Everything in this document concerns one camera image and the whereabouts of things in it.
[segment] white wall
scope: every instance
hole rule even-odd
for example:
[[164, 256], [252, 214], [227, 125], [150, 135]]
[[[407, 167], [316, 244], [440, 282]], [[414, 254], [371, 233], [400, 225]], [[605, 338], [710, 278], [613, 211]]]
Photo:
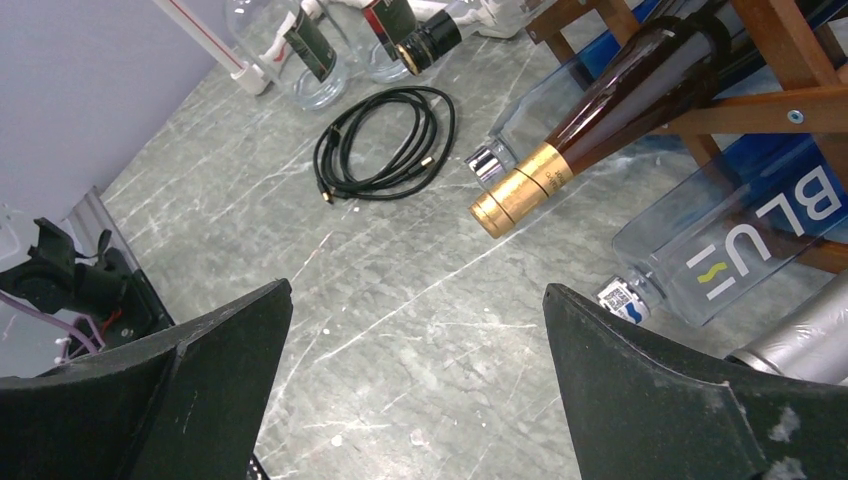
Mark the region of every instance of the white wall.
[[[223, 0], [185, 2], [224, 36]], [[4, 1], [0, 201], [64, 218], [117, 177], [213, 64], [151, 0]]]

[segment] clear glass bottle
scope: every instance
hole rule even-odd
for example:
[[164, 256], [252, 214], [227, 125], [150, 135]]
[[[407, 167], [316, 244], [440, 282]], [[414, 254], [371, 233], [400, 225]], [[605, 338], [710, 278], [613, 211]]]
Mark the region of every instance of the clear glass bottle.
[[245, 53], [297, 105], [316, 110], [344, 92], [349, 73], [335, 48], [339, 32], [309, 13], [294, 0], [226, 0], [224, 7], [227, 28]]
[[[795, 3], [813, 27], [844, 7], [842, 0]], [[478, 197], [471, 214], [502, 236], [576, 175], [705, 104], [760, 59], [730, 0], [661, 0], [562, 122]]]
[[[633, 14], [640, 22], [659, 0], [646, 0]], [[545, 135], [577, 104], [589, 85], [621, 50], [607, 31], [571, 60], [510, 103], [500, 114], [489, 138], [465, 160], [480, 185], [488, 190], [533, 153]]]
[[746, 177], [719, 156], [621, 229], [612, 245], [627, 269], [599, 290], [601, 306], [634, 323], [662, 307], [704, 325], [848, 217], [809, 135], [761, 140], [736, 159]]
[[372, 80], [391, 83], [409, 76], [395, 50], [418, 25], [408, 0], [319, 2]]
[[398, 44], [398, 53], [413, 75], [483, 29], [508, 32], [521, 28], [556, 0], [455, 0]]

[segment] wine bottle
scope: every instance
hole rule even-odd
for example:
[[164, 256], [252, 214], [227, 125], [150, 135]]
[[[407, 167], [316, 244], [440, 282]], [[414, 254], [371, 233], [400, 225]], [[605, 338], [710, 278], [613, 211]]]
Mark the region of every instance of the wine bottle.
[[[844, 0], [796, 4], [815, 27]], [[703, 105], [760, 58], [729, 0], [663, 0], [545, 142], [477, 199], [472, 215], [500, 237], [575, 175]]]
[[846, 223], [848, 195], [810, 135], [737, 143], [753, 137], [756, 149], [729, 147], [737, 166], [719, 155], [616, 234], [626, 270], [599, 290], [601, 306], [633, 323], [662, 307], [704, 325]]
[[[633, 9], [640, 22], [657, 6], [645, 0]], [[465, 160], [484, 189], [492, 188], [545, 139], [580, 100], [621, 47], [605, 31], [521, 97], [504, 108], [485, 142]]]
[[520, 28], [556, 0], [455, 0], [401, 41], [398, 53], [413, 75], [483, 29]]

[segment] dark green bottle label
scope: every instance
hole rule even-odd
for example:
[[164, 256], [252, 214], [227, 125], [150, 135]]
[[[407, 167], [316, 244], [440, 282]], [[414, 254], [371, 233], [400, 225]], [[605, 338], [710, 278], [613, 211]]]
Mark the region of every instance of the dark green bottle label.
[[302, 8], [284, 37], [319, 82], [330, 76], [336, 66], [336, 51]]
[[362, 9], [389, 58], [397, 60], [395, 45], [415, 30], [417, 22], [408, 0], [374, 0]]

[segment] coiled cable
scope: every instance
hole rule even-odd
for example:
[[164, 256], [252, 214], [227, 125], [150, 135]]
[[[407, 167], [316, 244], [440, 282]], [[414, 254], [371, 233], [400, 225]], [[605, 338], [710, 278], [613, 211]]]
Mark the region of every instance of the coiled cable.
[[[435, 159], [428, 156], [428, 153], [436, 143], [439, 121], [423, 93], [438, 95], [444, 99], [448, 108], [445, 145]], [[411, 106], [415, 124], [391, 160], [373, 176], [359, 180], [350, 169], [354, 139], [365, 120], [377, 109], [390, 103]], [[414, 195], [426, 188], [439, 174], [450, 156], [455, 137], [456, 108], [445, 92], [425, 86], [384, 90], [349, 108], [321, 134], [312, 158], [318, 190], [327, 203], [333, 203], [334, 198], [386, 201]], [[396, 189], [407, 182], [412, 182], [411, 186]]]

